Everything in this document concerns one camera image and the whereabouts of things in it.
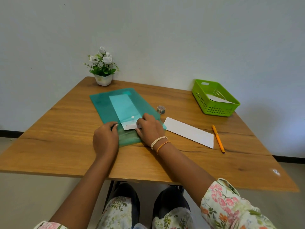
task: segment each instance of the person's left hand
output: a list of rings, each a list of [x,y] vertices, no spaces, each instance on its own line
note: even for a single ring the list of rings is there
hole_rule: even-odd
[[[94,131],[93,148],[96,152],[96,158],[110,157],[114,159],[119,147],[117,126],[117,122],[111,121]]]

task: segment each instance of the wood grain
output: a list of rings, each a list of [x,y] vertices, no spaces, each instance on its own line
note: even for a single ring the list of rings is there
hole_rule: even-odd
[[[285,170],[272,157],[240,117],[202,113],[190,91],[113,80],[98,86],[84,78],[0,155],[2,172],[82,177],[94,160],[94,130],[102,124],[89,95],[134,88],[151,106],[166,107],[167,116],[212,133],[216,126],[226,154],[214,140],[214,149],[166,131],[169,140],[215,178],[237,188],[298,191]],[[109,179],[177,183],[155,152],[142,143],[120,148]]]

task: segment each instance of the tile floor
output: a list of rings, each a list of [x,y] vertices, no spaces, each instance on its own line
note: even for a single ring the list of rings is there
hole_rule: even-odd
[[[0,153],[15,139],[0,138]],[[304,228],[305,213],[305,165],[281,163],[301,192],[271,192],[241,190],[238,192],[252,205],[261,209],[277,228]],[[65,197],[78,183],[78,178],[47,177],[25,174],[0,173],[0,223],[1,228],[31,229],[42,220],[48,220]],[[94,229],[101,215],[110,181],[105,181],[89,229]],[[149,182],[131,183],[141,202],[140,222],[148,227],[153,204],[167,185]],[[185,191],[196,228],[209,228],[200,216],[200,210]]]

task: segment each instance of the orange string bracelet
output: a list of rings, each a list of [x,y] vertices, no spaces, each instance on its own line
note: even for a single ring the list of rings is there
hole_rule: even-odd
[[[164,145],[165,145],[166,143],[168,143],[168,142],[170,142],[170,141],[167,141],[167,142],[165,142],[165,143],[163,143],[162,145],[159,146],[159,148],[157,149],[157,154],[158,154],[158,152],[159,152],[159,149],[161,149],[161,147],[164,146]]]

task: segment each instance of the baseboard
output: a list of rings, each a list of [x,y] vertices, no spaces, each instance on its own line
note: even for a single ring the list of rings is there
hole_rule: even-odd
[[[0,137],[18,138],[24,132],[10,131],[10,130],[0,130]]]
[[[18,138],[24,132],[10,131],[10,130],[0,130],[0,137]],[[305,164],[305,158],[295,158],[295,157],[285,157],[273,155],[277,162],[287,162],[287,163],[297,163]]]

